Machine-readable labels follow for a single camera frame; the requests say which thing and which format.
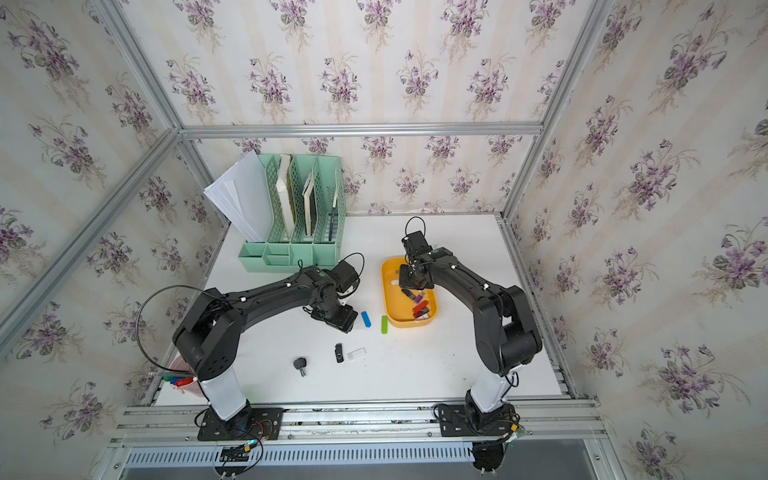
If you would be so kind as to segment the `blue usb drive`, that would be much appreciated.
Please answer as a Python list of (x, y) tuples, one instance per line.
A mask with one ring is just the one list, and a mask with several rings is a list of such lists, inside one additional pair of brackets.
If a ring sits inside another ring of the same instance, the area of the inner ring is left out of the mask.
[(365, 325), (365, 327), (366, 328), (371, 328), (372, 324), (371, 324), (370, 318), (368, 316), (368, 313), (366, 311), (362, 311), (361, 312), (361, 317), (362, 317), (363, 324)]

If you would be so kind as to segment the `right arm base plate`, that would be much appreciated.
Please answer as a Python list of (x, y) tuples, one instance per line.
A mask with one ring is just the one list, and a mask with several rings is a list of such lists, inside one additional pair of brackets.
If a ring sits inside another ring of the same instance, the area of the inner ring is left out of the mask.
[(487, 413), (470, 404), (437, 403), (432, 415), (442, 437), (505, 437), (515, 433), (520, 424), (520, 416), (509, 403)]

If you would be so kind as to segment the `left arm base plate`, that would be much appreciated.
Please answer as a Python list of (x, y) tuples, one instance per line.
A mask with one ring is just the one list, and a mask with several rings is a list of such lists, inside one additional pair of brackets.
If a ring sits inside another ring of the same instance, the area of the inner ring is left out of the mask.
[(221, 420), (214, 410), (207, 408), (202, 417), (197, 416), (197, 440), (245, 441), (260, 438), (276, 440), (279, 436), (285, 410), (282, 408), (246, 408), (230, 420)]

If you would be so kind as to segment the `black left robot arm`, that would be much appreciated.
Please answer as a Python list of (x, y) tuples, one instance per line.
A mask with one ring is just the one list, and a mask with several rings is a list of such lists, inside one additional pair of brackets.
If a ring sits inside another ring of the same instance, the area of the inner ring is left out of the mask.
[(233, 370), (243, 332), (301, 308), (310, 318), (348, 333), (357, 312), (342, 300), (359, 283), (358, 271), (341, 260), (331, 269), (302, 266), (283, 280), (250, 290), (222, 293), (210, 288), (200, 293), (172, 341), (218, 420), (228, 422), (250, 414), (250, 402)]

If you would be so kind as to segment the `yellow plastic storage box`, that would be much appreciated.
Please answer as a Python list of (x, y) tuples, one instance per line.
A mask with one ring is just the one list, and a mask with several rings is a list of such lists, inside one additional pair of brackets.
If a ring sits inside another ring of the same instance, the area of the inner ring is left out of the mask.
[(438, 314), (436, 294), (433, 290), (412, 290), (414, 293), (421, 293), (424, 296), (423, 300), (429, 301), (429, 305), (423, 309), (429, 311), (429, 319), (415, 321), (414, 317), (420, 311), (413, 313), (412, 309), (417, 304), (406, 297), (401, 292), (402, 288), (399, 286), (398, 272), (399, 267), (402, 264), (406, 264), (402, 257), (393, 257), (386, 259), (380, 268), (386, 316), (389, 318), (389, 323), (396, 328), (426, 326), (431, 323)]

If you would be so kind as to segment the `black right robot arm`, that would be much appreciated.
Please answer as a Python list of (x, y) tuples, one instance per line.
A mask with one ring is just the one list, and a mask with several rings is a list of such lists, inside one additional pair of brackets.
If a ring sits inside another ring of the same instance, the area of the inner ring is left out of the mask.
[(422, 231), (407, 233), (401, 243), (405, 264), (399, 270), (404, 288), (447, 290), (472, 314), (474, 343), (485, 371), (465, 396), (464, 415), (475, 429), (500, 421), (511, 411), (504, 397), (512, 388), (510, 373), (528, 365), (543, 341), (526, 293), (503, 287), (463, 265), (450, 250), (432, 247)]

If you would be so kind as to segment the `purple black usb drive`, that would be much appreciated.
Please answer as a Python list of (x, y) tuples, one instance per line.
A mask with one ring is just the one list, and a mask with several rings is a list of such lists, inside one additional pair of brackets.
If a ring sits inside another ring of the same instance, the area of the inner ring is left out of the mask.
[(416, 304), (422, 302), (424, 299), (424, 296), (421, 293), (414, 293), (409, 289), (402, 289), (401, 292)]

